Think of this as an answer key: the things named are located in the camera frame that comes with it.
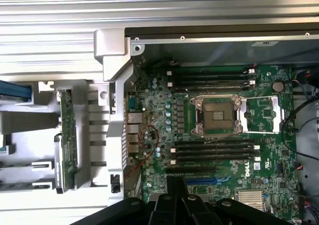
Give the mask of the blue serial port connector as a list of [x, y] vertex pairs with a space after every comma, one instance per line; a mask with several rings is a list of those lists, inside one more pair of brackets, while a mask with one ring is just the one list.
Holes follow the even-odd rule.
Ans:
[[142, 110], [142, 103], [139, 97], [130, 95], [128, 97], [128, 111], [137, 112]]

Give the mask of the green Dell motherboard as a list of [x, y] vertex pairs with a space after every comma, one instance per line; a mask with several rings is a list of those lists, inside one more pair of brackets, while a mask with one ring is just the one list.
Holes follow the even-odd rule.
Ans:
[[[167, 70], [182, 68], [147, 68], [135, 83], [133, 89], [126, 94], [126, 104], [130, 95], [140, 98], [142, 110], [134, 113], [143, 114], [143, 122], [139, 134], [140, 148], [137, 154], [129, 154], [126, 168], [127, 181], [137, 181], [137, 196], [144, 201], [149, 201], [151, 195], [166, 193], [167, 177], [189, 178], [231, 178], [216, 185], [187, 185], [188, 192], [195, 195], [202, 195], [211, 204], [218, 200], [229, 198], [237, 200], [239, 190], [262, 190], [264, 192], [265, 210], [286, 222], [301, 224], [301, 210], [299, 199], [293, 195], [292, 189], [298, 184], [298, 178], [292, 174], [292, 170], [301, 169], [295, 154], [296, 136], [293, 121], [287, 122], [286, 117], [294, 110], [293, 85], [291, 82], [292, 72], [287, 66], [239, 66], [239, 67], [193, 67], [193, 68], [220, 68], [220, 69], [244, 69], [253, 68], [255, 74], [247, 74], [250, 77], [241, 79], [256, 80], [256, 84], [251, 90], [246, 91], [201, 91], [201, 92], [174, 92], [173, 86], [168, 82], [180, 80], [239, 80], [239, 79], [174, 79], [174, 76], [166, 75]], [[284, 90], [276, 93], [272, 90], [272, 83], [282, 81]], [[231, 86], [231, 85], [199, 85], [199, 86]], [[285, 115], [280, 123], [279, 134], [233, 134], [227, 137], [199, 137], [190, 133], [194, 126], [193, 106], [189, 100], [199, 95], [225, 95], [237, 94], [243, 98], [277, 96], [279, 106], [284, 110]], [[249, 103], [248, 119], [252, 118], [254, 112], [258, 114], [261, 109], [267, 108], [269, 102]], [[253, 131], [259, 128], [269, 130], [270, 121], [256, 116], [253, 124], [249, 122], [249, 127]], [[176, 141], [222, 141], [229, 139], [255, 139], [253, 144], [221, 144], [202, 146], [181, 146], [181, 147], [226, 147], [226, 146], [260, 146], [260, 150], [250, 152], [254, 154], [257, 162], [253, 161], [224, 161], [217, 163], [182, 163], [175, 166], [169, 165], [169, 161], [174, 159], [170, 152], [175, 147]], [[215, 167], [216, 171], [209, 173], [179, 173], [166, 174], [165, 168], [174, 167]]]

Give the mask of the blue expansion slot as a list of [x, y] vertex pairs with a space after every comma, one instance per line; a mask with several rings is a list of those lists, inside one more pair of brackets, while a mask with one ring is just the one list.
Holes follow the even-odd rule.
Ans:
[[187, 185], [201, 185], [201, 184], [206, 184], [206, 185], [216, 185], [218, 183], [226, 182], [231, 178], [231, 176], [224, 177], [224, 178], [189, 178], [186, 179], [185, 182]]

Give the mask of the black expansion slot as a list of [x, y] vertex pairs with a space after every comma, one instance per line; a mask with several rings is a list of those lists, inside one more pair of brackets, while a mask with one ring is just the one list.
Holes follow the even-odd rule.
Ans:
[[165, 168], [166, 174], [179, 174], [179, 173], [209, 173], [216, 171], [215, 167], [174, 167]]

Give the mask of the CPU socket with metal frame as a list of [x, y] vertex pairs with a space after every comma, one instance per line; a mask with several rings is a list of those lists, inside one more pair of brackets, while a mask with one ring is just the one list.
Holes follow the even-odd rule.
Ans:
[[194, 126], [190, 133], [199, 137], [227, 137], [244, 132], [245, 99], [237, 94], [199, 95], [189, 100]]

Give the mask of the green RAM stick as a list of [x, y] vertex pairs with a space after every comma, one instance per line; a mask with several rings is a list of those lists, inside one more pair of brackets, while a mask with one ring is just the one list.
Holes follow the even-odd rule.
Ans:
[[59, 90], [61, 112], [61, 148], [62, 148], [62, 189], [74, 188], [77, 171], [76, 121], [73, 110], [72, 90]]

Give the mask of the blue-green flat bar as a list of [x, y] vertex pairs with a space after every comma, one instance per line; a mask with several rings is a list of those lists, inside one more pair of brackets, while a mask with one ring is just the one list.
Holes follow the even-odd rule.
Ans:
[[32, 87], [0, 80], [0, 104], [29, 102], [32, 100]]

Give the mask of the silver socket cover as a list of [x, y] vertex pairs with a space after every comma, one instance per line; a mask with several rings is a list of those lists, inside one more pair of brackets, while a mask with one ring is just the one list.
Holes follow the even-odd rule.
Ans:
[[[256, 102], [258, 105], [259, 102], [269, 102], [270, 105], [263, 109], [262, 107], [257, 107], [261, 109], [261, 112], [258, 114], [254, 112], [251, 119], [248, 119], [248, 105], [249, 103]], [[284, 119], [285, 112], [279, 106], [279, 99], [277, 96], [262, 96], [262, 97], [249, 97], [243, 98], [240, 97], [240, 106], [236, 112], [237, 119], [240, 125], [241, 133], [248, 134], [279, 134], [280, 132], [280, 123]], [[253, 119], [256, 116], [262, 116], [263, 119], [269, 120], [271, 128], [269, 130], [259, 128], [258, 131], [253, 131], [249, 127], [249, 122], [253, 124]]]

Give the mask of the black RAM slot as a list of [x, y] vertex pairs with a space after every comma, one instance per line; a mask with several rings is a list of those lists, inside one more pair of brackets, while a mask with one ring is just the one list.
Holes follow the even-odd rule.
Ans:
[[240, 85], [254, 85], [256, 84], [256, 80], [248, 79], [248, 80], [180, 80], [168, 82], [167, 85], [170, 87], [178, 86], [178, 85], [232, 85], [232, 84], [240, 84]]
[[255, 139], [229, 139], [222, 141], [206, 141], [206, 140], [195, 140], [195, 141], [176, 141], [175, 147], [181, 146], [202, 146], [202, 145], [221, 145], [221, 144], [253, 144]]
[[244, 74], [221, 74], [221, 75], [204, 75], [204, 74], [185, 74], [175, 75], [174, 79], [245, 79], [249, 78], [249, 75]]
[[201, 91], [246, 91], [253, 89], [254, 86], [234, 85], [234, 86], [177, 86], [173, 87], [174, 92], [201, 92]]
[[175, 70], [167, 70], [166, 75], [185, 75], [185, 74], [196, 74], [196, 75], [247, 75], [255, 74], [256, 70], [253, 68], [244, 69], [220, 69], [220, 68], [178, 68]]
[[208, 161], [208, 160], [243, 160], [252, 159], [254, 154], [194, 154], [194, 155], [174, 155], [173, 158], [180, 161]]
[[169, 161], [169, 165], [175, 166], [182, 163], [217, 163], [217, 162], [224, 162], [224, 161], [253, 161], [257, 162], [258, 160], [255, 160], [256, 157], [223, 157], [223, 158], [211, 158], [211, 157], [204, 157], [204, 158], [179, 158], [179, 159], [172, 159]]
[[173, 154], [202, 154], [202, 153], [250, 153], [255, 150], [260, 150], [260, 146], [226, 146], [226, 147], [179, 147], [179, 148], [171, 148], [170, 152]]

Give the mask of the grey metal bracket with print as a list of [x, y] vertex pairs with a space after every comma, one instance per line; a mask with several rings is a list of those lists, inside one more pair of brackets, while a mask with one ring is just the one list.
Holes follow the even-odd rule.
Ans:
[[55, 166], [55, 188], [58, 194], [64, 193], [63, 185], [63, 160], [62, 160], [62, 134], [54, 136], [54, 166]]

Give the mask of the white sticker on case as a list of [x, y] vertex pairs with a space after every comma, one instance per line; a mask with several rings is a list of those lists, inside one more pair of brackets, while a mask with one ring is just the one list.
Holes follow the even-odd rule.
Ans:
[[254, 42], [251, 46], [252, 47], [271, 47], [278, 43], [279, 41], [257, 41], [257, 42]]

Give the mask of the silver finned chipset heatsink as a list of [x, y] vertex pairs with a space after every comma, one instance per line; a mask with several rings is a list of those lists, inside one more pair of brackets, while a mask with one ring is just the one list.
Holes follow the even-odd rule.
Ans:
[[239, 190], [237, 200], [247, 206], [264, 211], [264, 192], [262, 190]]

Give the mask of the light grey parts rack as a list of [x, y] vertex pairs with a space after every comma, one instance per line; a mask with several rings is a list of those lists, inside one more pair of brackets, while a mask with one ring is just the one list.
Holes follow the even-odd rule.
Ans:
[[32, 100], [0, 104], [0, 194], [53, 191], [54, 136], [61, 133], [59, 90], [72, 90], [76, 121], [76, 191], [98, 186], [97, 173], [106, 166], [110, 110], [107, 86], [95, 81], [30, 82]]

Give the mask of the open grey PC case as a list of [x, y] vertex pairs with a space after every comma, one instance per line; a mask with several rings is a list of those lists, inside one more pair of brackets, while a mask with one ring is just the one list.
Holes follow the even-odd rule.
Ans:
[[[271, 47], [252, 47], [257, 41], [279, 41]], [[126, 94], [147, 68], [287, 66], [291, 69], [293, 121], [297, 162], [292, 170], [298, 184], [301, 224], [319, 225], [319, 30], [308, 28], [151, 27], [100, 29], [94, 33], [94, 56], [109, 83], [105, 103], [110, 107], [106, 138], [110, 204], [138, 198], [137, 181], [127, 181]], [[175, 225], [193, 224], [177, 197]]]

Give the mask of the silver rear port stack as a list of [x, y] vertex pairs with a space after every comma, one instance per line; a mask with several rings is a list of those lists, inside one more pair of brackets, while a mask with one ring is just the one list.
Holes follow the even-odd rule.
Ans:
[[143, 122], [142, 113], [128, 113], [126, 120], [126, 132], [128, 153], [137, 154], [140, 148], [139, 134], [141, 131], [141, 124]]

